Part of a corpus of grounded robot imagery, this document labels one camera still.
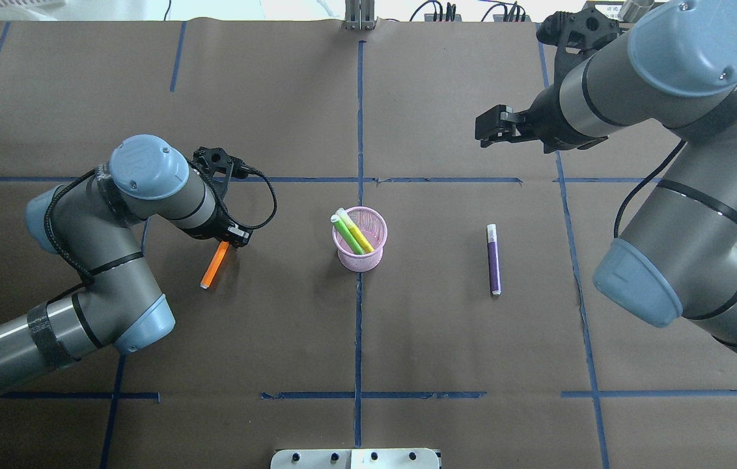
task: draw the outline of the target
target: yellow marker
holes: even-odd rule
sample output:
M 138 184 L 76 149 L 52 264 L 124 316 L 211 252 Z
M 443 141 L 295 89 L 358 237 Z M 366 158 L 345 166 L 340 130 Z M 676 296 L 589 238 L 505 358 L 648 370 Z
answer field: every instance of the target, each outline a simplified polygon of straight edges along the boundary
M 345 222 L 345 226 L 348 227 L 348 231 L 350 231 L 354 236 L 354 240 L 357 240 L 357 244 L 359 244 L 366 253 L 374 252 L 374 246 L 371 246 L 369 240 L 366 240 L 366 237 L 363 235 L 363 232 L 360 231 L 360 228 L 357 228 L 357 225 L 354 225 L 354 220 L 351 220 L 351 217 L 349 217 L 345 212 L 345 208 L 338 208 L 337 214 L 339 218 Z
M 215 251 L 212 262 L 210 262 L 210 267 L 207 268 L 207 272 L 204 274 L 204 278 L 201 279 L 201 288 L 203 288 L 204 290 L 210 288 L 212 280 L 215 278 L 215 274 L 217 273 L 217 268 L 221 266 L 221 262 L 223 262 L 223 256 L 225 256 L 227 253 L 227 248 L 229 248 L 229 243 L 227 241 L 221 241 L 221 243 L 217 246 L 217 250 Z

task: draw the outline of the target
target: robotic arm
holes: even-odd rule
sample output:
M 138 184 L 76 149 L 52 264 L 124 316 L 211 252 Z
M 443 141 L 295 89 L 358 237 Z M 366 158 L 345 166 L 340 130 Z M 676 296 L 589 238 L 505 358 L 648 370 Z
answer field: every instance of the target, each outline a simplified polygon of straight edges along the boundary
M 476 139 L 585 149 L 646 119 L 681 137 L 594 285 L 653 326 L 683 315 L 737 352 L 737 0 L 672 0 L 622 35 L 594 9 L 557 13 L 537 36 L 558 45 L 554 83 L 526 111 L 479 116 Z
M 72 290 L 83 290 L 0 326 L 0 394 L 106 345 L 129 354 L 171 332 L 172 311 L 131 226 L 159 214 L 193 238 L 242 247 L 270 221 L 240 225 L 222 201 L 230 176 L 261 173 L 223 149 L 201 148 L 195 158 L 198 163 L 187 161 L 159 137 L 133 136 L 109 163 L 27 204 L 30 234 L 79 272 L 83 282 Z M 222 183 L 212 181 L 216 172 L 226 176 Z

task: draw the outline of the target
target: marker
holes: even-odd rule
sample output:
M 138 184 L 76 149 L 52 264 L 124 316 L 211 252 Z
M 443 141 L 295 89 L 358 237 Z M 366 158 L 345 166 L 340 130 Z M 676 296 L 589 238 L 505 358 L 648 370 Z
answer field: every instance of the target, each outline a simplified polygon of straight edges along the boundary
M 217 268 L 221 266 L 221 262 L 223 262 L 223 256 L 225 256 L 227 253 L 227 248 L 229 248 L 229 243 L 227 241 L 221 241 L 221 243 L 217 246 L 217 250 L 215 251 L 212 262 L 210 262 L 210 267 L 207 268 L 207 272 L 204 274 L 204 278 L 201 279 L 201 288 L 203 288 L 204 290 L 210 288 L 210 285 L 215 278 L 215 274 L 217 273 Z
M 339 218 L 345 223 L 345 226 L 348 227 L 348 231 L 350 231 L 351 234 L 354 235 L 354 240 L 357 240 L 357 243 L 360 244 L 360 247 L 363 248 L 366 253 L 374 252 L 374 246 L 371 246 L 369 240 L 366 240 L 363 232 L 360 231 L 360 228 L 354 223 L 354 220 L 351 220 L 351 217 L 348 216 L 348 213 L 345 212 L 345 208 L 338 208 L 337 214 Z
M 499 277 L 499 244 L 496 244 L 496 225 L 487 225 L 487 259 L 490 264 L 490 294 L 502 294 L 502 279 Z
M 333 214 L 331 216 L 331 223 L 333 223 L 333 226 L 337 229 L 337 233 L 339 233 L 339 235 L 348 244 L 348 247 L 351 248 L 351 252 L 356 253 L 357 255 L 363 255 L 365 253 L 365 250 L 360 247 L 357 240 L 354 240 L 354 235 L 348 231 L 348 227 L 345 226 L 345 222 L 342 221 L 338 214 Z

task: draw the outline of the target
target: orange marker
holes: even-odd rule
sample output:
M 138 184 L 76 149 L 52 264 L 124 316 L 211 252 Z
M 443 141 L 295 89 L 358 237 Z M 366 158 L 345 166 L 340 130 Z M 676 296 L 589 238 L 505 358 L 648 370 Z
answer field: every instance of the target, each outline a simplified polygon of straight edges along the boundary
M 204 290 L 210 288 L 212 280 L 215 278 L 215 273 L 217 273 L 217 268 L 221 266 L 221 262 L 223 262 L 223 256 L 225 256 L 227 253 L 227 248 L 229 248 L 229 243 L 227 241 L 221 241 L 221 243 L 217 246 L 217 250 L 215 251 L 212 262 L 210 262 L 210 267 L 207 268 L 207 272 L 204 274 L 204 278 L 201 279 L 201 288 L 203 288 Z

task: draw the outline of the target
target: light blue joint cap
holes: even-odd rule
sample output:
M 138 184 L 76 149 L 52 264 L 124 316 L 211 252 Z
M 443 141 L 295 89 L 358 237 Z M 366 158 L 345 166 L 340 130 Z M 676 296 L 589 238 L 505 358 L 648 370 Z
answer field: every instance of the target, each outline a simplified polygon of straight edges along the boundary
M 111 152 L 113 182 L 136 199 L 165 199 L 181 190 L 189 178 L 184 155 L 154 135 L 135 135 Z
M 654 88 L 695 98 L 737 84 L 737 0 L 672 0 L 628 35 L 632 67 Z
M 666 327 L 684 312 L 672 286 L 642 252 L 621 238 L 594 271 L 594 287 L 636 317 Z
M 172 309 L 169 309 L 166 295 L 161 294 L 154 305 L 149 306 L 146 312 L 119 336 L 113 346 L 121 354 L 134 353 L 163 339 L 169 332 L 172 332 L 172 329 L 174 329 Z
M 24 210 L 24 223 L 27 224 L 27 232 L 33 237 L 33 240 L 38 242 L 38 246 L 48 253 L 56 253 L 56 248 L 53 247 L 53 244 L 50 244 L 50 240 L 44 232 L 44 212 L 48 211 L 48 205 L 53 200 L 53 196 L 61 188 L 62 186 L 58 185 L 45 193 L 41 193 L 35 199 L 27 202 L 27 208 Z

